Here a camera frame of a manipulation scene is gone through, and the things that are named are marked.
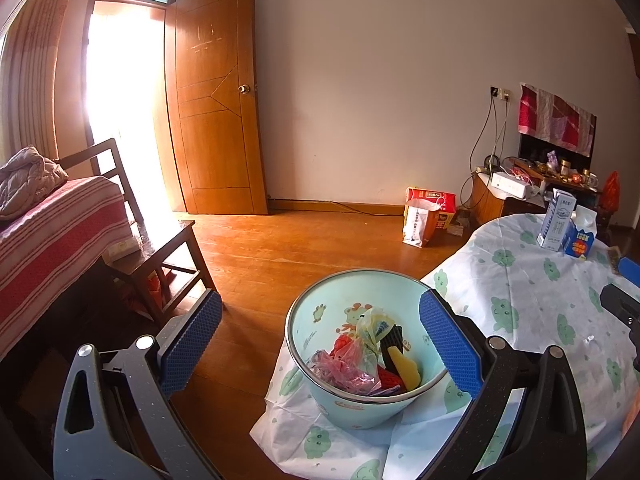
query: wooden chair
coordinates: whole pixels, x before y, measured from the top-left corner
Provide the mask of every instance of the wooden chair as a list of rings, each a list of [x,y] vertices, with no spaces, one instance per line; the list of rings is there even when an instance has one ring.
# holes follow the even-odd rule
[[[138,202],[136,201],[135,195],[133,195],[129,179],[124,171],[115,139],[105,140],[100,144],[88,147],[86,150],[61,158],[57,162],[64,170],[68,170],[68,168],[76,166],[86,160],[91,160],[107,150],[111,151],[115,168],[102,174],[102,176],[108,179],[116,176],[120,178],[120,183],[124,190],[123,198],[125,202],[129,203],[129,208],[133,213],[136,227],[140,232],[140,239],[142,240],[141,251],[109,263],[108,268],[114,277],[129,283],[129,285],[133,287],[139,301],[144,305],[156,325],[162,328],[171,317],[171,313],[175,307],[178,306],[199,281],[202,280],[206,288],[216,290],[216,287],[193,233],[193,225],[195,224],[193,220],[177,220],[175,223],[172,222],[168,227],[160,231],[152,229],[151,223],[148,226],[145,225],[142,213],[138,207]],[[182,244],[187,245],[191,259],[195,264],[195,269],[176,266],[165,261]],[[191,278],[177,294],[172,296],[162,268],[190,274]],[[160,280],[163,299],[162,307],[158,306],[147,287],[147,279],[154,271]]]

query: bucket rim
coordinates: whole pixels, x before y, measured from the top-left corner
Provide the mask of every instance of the bucket rim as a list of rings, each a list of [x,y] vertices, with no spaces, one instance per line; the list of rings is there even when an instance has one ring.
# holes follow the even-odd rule
[[[317,282],[308,286],[291,304],[291,307],[289,308],[289,311],[287,312],[287,317],[285,319],[284,339],[285,339],[285,343],[287,344],[287,350],[289,351],[289,354],[291,355],[291,357],[293,357],[293,360],[296,362],[296,366],[298,367],[298,369],[303,374],[306,375],[307,379],[312,381],[316,386],[318,386],[319,388],[322,388],[327,393],[337,396],[341,399],[350,400],[351,402],[357,402],[359,404],[393,404],[395,402],[402,402],[404,400],[413,399],[414,397],[417,397],[418,395],[426,392],[427,390],[435,386],[447,374],[447,369],[443,368],[439,373],[435,374],[428,382],[424,383],[422,386],[410,392],[405,392],[404,394],[389,396],[389,397],[366,397],[366,396],[360,396],[356,394],[350,394],[349,392],[344,392],[339,388],[336,388],[335,386],[331,386],[330,384],[325,383],[324,381],[321,381],[318,378],[316,378],[316,376],[311,373],[310,369],[308,368],[306,363],[303,361],[302,357],[300,357],[300,354],[298,353],[295,345],[293,344],[293,326],[291,321],[294,313],[296,312],[296,310],[300,306],[300,303],[302,302],[302,298],[304,298],[309,293],[309,291],[311,291],[316,286],[320,285],[322,282],[325,282],[331,278],[335,278],[336,276],[340,276],[342,274],[350,274],[352,272],[362,272],[363,270],[383,272],[385,274],[396,274],[397,276],[402,276],[403,278],[407,278],[412,282],[416,282],[420,284],[421,286],[424,287],[425,290],[432,289],[426,283],[423,283],[420,280],[416,280],[411,276],[407,276],[402,272],[395,272],[394,270],[361,267],[358,269],[342,270],[340,272],[335,272],[334,274],[330,274],[329,276],[325,276],[321,280],[318,280]]]

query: wall socket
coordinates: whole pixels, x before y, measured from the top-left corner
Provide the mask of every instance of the wall socket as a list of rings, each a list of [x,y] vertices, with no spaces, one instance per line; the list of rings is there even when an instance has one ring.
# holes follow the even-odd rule
[[[491,86],[491,96],[497,97],[501,101],[508,101],[511,99],[511,92],[506,88],[498,88],[497,86]]]

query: striped curtain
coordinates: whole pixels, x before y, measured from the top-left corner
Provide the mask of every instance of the striped curtain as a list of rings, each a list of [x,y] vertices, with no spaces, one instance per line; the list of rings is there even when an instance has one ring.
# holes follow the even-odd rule
[[[67,4],[68,0],[27,0],[4,38],[0,154],[5,158],[30,144],[44,156],[58,158],[53,91]]]

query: blue textured pad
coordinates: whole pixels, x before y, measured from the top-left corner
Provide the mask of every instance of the blue textured pad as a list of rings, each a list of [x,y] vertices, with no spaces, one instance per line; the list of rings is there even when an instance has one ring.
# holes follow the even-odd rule
[[[220,320],[222,298],[217,292],[212,291],[162,358],[160,388],[167,399],[187,385]]]
[[[629,258],[622,258],[618,263],[618,272],[635,286],[640,286],[640,266]]]
[[[430,290],[420,297],[420,321],[453,382],[475,399],[482,388],[480,356]]]

